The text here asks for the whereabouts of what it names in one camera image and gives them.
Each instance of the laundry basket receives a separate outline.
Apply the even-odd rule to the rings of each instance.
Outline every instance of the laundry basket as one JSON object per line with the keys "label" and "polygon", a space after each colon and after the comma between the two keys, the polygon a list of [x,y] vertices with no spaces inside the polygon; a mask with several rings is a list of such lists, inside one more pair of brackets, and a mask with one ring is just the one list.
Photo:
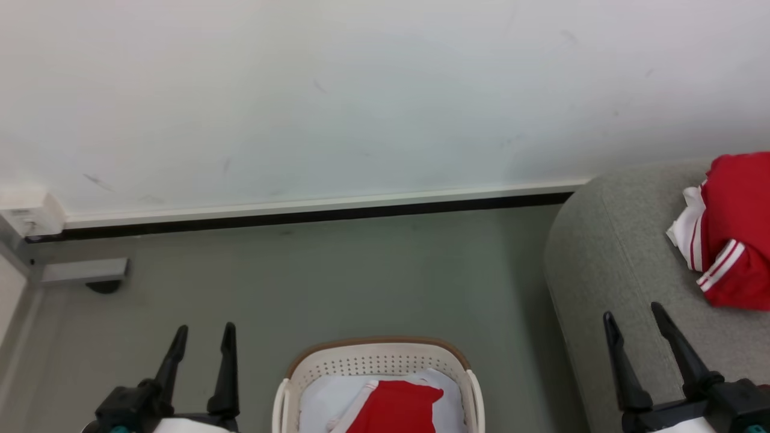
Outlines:
{"label": "laundry basket", "polygon": [[298,433],[300,398],[324,375],[404,376],[433,368],[460,388],[468,433],[484,433],[484,399],[476,375],[451,344],[425,337],[373,337],[335,341],[310,348],[289,367],[273,403],[273,433]]}

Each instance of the basket rim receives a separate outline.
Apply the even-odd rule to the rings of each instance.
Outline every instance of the basket rim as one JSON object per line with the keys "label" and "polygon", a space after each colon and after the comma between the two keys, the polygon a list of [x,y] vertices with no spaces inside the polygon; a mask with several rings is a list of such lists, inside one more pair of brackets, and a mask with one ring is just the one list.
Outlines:
{"label": "basket rim", "polygon": [[465,358],[463,352],[457,349],[452,344],[447,343],[444,340],[433,337],[406,337],[406,336],[385,336],[385,337],[360,337],[360,338],[347,338],[345,340],[330,341],[328,343],[317,344],[303,351],[300,356],[296,357],[289,366],[289,370],[286,371],[286,378],[291,378],[294,375],[294,371],[300,365],[305,358],[309,357],[319,351],[325,351],[326,349],[336,349],[338,347],[346,346],[360,346],[363,344],[389,344],[389,343],[407,343],[407,344],[430,344],[438,346],[449,351],[463,366],[463,369],[470,370],[470,363]]}

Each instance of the white outlet box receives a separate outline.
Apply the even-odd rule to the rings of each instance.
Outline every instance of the white outlet box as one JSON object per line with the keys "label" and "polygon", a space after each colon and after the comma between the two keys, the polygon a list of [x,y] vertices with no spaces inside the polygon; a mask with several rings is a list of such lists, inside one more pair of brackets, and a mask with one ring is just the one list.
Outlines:
{"label": "white outlet box", "polygon": [[0,190],[0,216],[22,237],[57,234],[65,214],[56,198],[40,189]]}

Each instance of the gray ottoman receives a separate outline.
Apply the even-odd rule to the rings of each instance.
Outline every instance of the gray ottoman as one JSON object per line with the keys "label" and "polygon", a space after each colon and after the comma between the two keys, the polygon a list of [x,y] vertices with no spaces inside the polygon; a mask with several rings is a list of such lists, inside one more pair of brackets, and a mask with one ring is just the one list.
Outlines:
{"label": "gray ottoman", "polygon": [[594,433],[621,430],[601,320],[606,310],[656,404],[683,395],[674,356],[650,312],[653,300],[712,370],[729,381],[770,383],[770,314],[710,307],[698,274],[665,236],[684,209],[681,191],[702,182],[708,166],[658,164],[601,176],[565,203],[551,229],[546,278]]}

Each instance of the floor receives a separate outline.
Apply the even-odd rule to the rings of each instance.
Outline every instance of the floor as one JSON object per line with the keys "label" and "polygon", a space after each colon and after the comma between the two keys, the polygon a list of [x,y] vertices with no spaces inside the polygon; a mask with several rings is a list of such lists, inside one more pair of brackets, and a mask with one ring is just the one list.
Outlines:
{"label": "floor", "polygon": [[[128,256],[118,292],[43,297],[15,390],[26,433],[80,431],[117,385],[154,376],[181,324],[177,411],[202,411],[219,340],[238,332],[242,432],[270,430],[304,348],[348,337],[438,337],[468,357],[487,430],[588,431],[542,274],[558,206],[43,244],[49,262]],[[16,404],[23,405],[19,398]]]}

